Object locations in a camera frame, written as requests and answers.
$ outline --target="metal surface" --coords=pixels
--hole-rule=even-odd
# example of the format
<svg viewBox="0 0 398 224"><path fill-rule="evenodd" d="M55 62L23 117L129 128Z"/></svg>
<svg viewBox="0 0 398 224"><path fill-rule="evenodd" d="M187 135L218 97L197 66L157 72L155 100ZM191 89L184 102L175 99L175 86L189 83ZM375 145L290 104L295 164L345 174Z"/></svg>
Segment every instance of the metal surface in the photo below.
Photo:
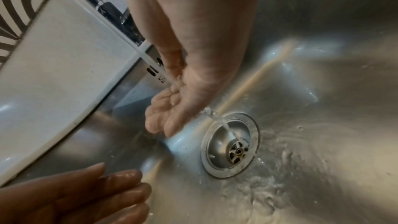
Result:
<svg viewBox="0 0 398 224"><path fill-rule="evenodd" d="M14 183L105 161L109 172L143 169L153 186L148 223L398 223L397 18L398 0L260 0L245 62L212 105L249 114L260 129L256 157L232 178L201 163L210 119L162 142L144 132L161 87L138 88L145 68L135 68L107 110ZM301 38L294 56L247 82L291 35ZM132 102L115 107L121 97Z"/></svg>
<svg viewBox="0 0 398 224"><path fill-rule="evenodd" d="M201 160L206 171L216 178L228 178L243 171L254 158L259 144L258 128L252 118L241 113L223 117L239 139L220 122L214 122L201 145Z"/></svg>

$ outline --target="sink drain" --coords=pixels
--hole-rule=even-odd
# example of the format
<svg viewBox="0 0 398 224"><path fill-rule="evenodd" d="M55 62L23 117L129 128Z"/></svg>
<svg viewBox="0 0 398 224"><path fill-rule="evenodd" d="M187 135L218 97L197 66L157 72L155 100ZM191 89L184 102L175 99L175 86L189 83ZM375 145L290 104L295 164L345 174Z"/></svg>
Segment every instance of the sink drain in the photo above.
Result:
<svg viewBox="0 0 398 224"><path fill-rule="evenodd" d="M237 139L219 122L214 122L206 132L201 146L201 159L208 173L217 178L232 177L249 165L259 144L258 128L252 118L232 113L224 120Z"/></svg>

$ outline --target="wet hand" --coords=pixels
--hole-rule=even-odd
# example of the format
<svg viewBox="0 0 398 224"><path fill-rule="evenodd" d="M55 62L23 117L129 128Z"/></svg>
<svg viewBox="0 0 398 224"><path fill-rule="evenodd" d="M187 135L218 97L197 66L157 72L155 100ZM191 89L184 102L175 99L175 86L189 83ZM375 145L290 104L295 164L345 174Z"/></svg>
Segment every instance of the wet hand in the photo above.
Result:
<svg viewBox="0 0 398 224"><path fill-rule="evenodd" d="M177 133L234 77L242 61L257 0L127 0L142 35L153 43L166 71L182 77L152 100L146 128ZM182 49L187 52L186 61Z"/></svg>
<svg viewBox="0 0 398 224"><path fill-rule="evenodd" d="M104 164L97 164L1 188L0 223L93 224L130 206L110 223L143 223L151 187L141 183L142 173L103 173Z"/></svg>

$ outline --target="white countertop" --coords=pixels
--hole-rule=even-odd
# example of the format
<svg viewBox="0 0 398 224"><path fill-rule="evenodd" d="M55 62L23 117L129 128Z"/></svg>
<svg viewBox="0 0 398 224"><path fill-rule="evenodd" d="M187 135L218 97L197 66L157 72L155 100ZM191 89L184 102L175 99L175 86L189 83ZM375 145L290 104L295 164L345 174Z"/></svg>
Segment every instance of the white countertop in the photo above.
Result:
<svg viewBox="0 0 398 224"><path fill-rule="evenodd" d="M70 132L137 60L73 0L49 0L0 71L0 185Z"/></svg>

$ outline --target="patterned surface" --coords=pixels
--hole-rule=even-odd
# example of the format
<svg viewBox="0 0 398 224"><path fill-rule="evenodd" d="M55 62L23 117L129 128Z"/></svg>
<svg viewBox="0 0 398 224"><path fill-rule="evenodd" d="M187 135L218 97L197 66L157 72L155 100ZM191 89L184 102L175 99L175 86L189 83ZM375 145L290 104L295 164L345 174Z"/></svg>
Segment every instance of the patterned surface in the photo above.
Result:
<svg viewBox="0 0 398 224"><path fill-rule="evenodd" d="M0 64L7 61L46 1L0 0Z"/></svg>

